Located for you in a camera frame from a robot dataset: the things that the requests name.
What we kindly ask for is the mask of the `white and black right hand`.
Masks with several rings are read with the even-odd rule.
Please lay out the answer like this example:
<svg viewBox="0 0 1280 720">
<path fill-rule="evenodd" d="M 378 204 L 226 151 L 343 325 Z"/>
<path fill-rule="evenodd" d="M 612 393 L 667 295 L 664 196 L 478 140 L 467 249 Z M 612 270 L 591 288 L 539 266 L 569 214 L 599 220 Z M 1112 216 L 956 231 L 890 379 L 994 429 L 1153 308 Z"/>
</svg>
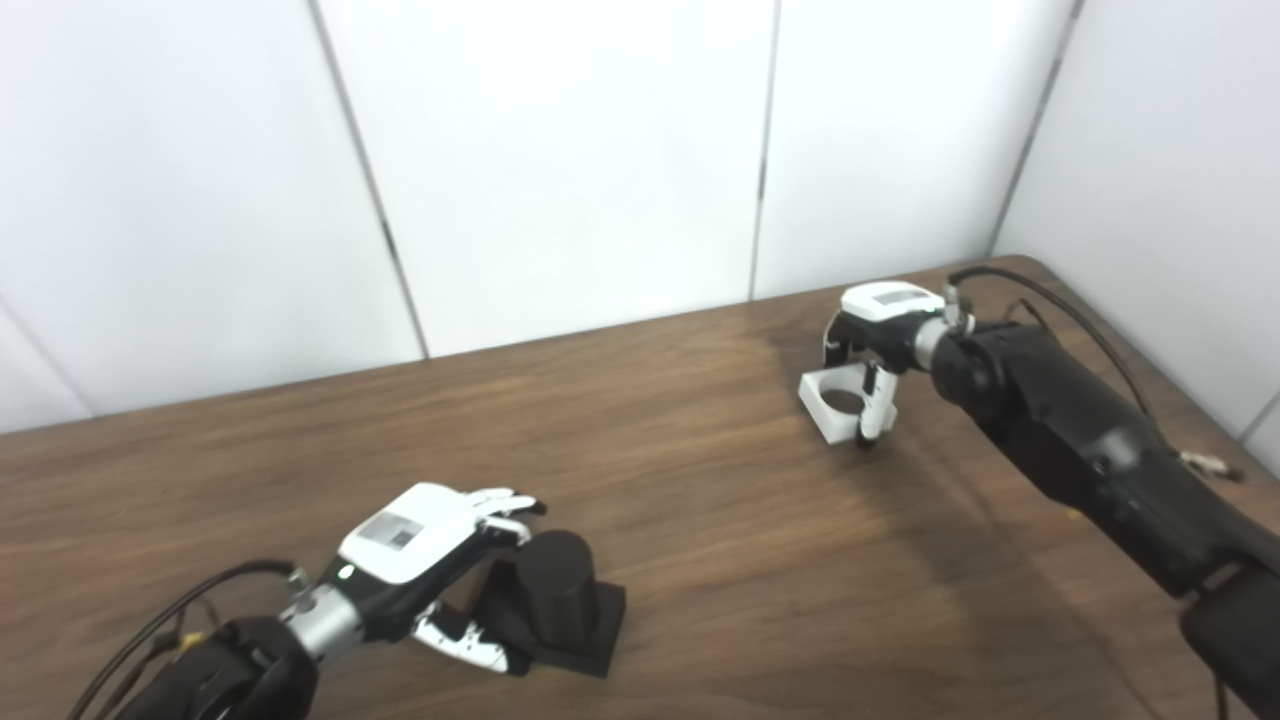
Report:
<svg viewBox="0 0 1280 720">
<path fill-rule="evenodd" d="M 874 448 L 890 429 L 900 378 L 931 372 L 947 329 L 943 309 L 941 296 L 904 281 L 856 284 L 841 295 L 823 337 L 823 368 L 861 366 L 863 407 L 854 432 L 859 448 Z"/>
</svg>

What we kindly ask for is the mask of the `white and black left hand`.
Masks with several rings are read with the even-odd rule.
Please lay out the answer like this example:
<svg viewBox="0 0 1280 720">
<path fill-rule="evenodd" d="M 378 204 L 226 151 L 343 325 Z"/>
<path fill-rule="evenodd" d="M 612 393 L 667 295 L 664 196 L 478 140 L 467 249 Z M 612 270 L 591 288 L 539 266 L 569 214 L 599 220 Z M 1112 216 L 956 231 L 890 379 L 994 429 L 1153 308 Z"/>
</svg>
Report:
<svg viewBox="0 0 1280 720">
<path fill-rule="evenodd" d="M 532 532 L 520 515 L 547 506 L 508 487 L 470 492 L 417 483 L 356 527 L 325 569 L 342 630 L 357 644 L 413 639 L 476 667 L 524 676 L 527 655 L 451 607 L 444 593 L 494 553 Z"/>
</svg>

